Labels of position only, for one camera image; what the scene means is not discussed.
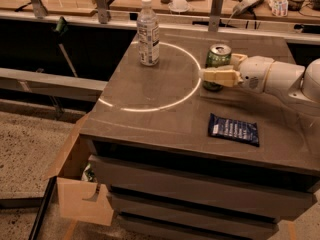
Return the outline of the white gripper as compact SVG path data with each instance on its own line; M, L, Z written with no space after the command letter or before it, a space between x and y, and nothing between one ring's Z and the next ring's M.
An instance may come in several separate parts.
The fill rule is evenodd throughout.
M262 93L273 63L274 60L269 57L248 58L245 54L232 53L231 65L200 69L198 75L203 81L225 87L234 87L241 83L240 86L248 91Z

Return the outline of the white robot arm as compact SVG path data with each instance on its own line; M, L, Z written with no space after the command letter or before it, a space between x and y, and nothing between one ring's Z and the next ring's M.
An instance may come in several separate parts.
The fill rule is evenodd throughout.
M305 68L264 56L233 54L229 65L201 69L199 77L225 87L266 93L296 111L320 116L318 59Z

